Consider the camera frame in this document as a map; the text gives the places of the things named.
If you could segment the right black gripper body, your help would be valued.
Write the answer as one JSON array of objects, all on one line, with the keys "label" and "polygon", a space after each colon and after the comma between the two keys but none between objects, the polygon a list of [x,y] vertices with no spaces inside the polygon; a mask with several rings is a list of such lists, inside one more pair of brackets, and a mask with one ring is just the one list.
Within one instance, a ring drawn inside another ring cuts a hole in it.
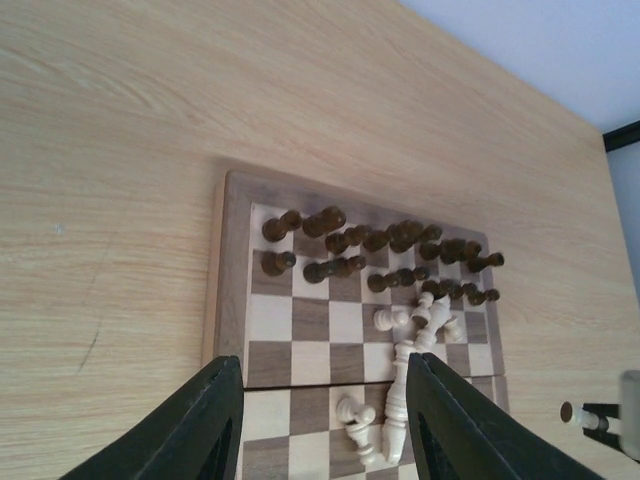
[{"label": "right black gripper body", "polygon": [[579,426],[583,434],[633,460],[639,459],[639,371],[620,376],[620,402],[583,403],[565,401],[560,407],[565,424]]}]

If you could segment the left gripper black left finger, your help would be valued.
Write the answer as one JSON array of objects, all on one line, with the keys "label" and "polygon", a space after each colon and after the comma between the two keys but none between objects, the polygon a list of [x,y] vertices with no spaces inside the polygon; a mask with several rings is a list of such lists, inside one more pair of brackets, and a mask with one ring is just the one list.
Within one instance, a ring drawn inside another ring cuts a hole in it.
[{"label": "left gripper black left finger", "polygon": [[214,358],[65,479],[234,479],[243,423],[239,358]]}]

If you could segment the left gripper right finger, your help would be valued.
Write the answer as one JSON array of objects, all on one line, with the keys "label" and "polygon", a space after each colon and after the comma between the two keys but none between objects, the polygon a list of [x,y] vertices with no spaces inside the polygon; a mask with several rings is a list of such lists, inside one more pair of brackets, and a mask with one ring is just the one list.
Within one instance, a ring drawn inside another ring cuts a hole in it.
[{"label": "left gripper right finger", "polygon": [[432,353],[409,357],[409,428],[421,479],[598,479]]}]

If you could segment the wooden chess board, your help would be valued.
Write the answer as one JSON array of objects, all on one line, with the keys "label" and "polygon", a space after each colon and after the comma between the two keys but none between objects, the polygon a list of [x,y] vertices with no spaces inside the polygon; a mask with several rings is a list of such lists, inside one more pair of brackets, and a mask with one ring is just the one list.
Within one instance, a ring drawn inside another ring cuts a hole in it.
[{"label": "wooden chess board", "polygon": [[[226,173],[214,196],[202,358],[234,355],[245,388],[237,477],[240,479],[413,479],[410,445],[399,463],[385,461],[382,427],[387,392],[394,379],[395,345],[415,340],[422,320],[379,331],[379,310],[412,312],[417,305],[357,307],[258,304],[251,294],[251,210],[254,204],[285,213],[265,223],[280,224],[292,211],[317,215],[336,206],[345,230],[384,229],[403,212],[374,205],[343,191],[283,176]],[[261,268],[271,277],[296,265],[291,251],[265,252]],[[369,441],[376,461],[359,462],[356,444],[336,416],[338,402],[351,396],[375,409]]]}]

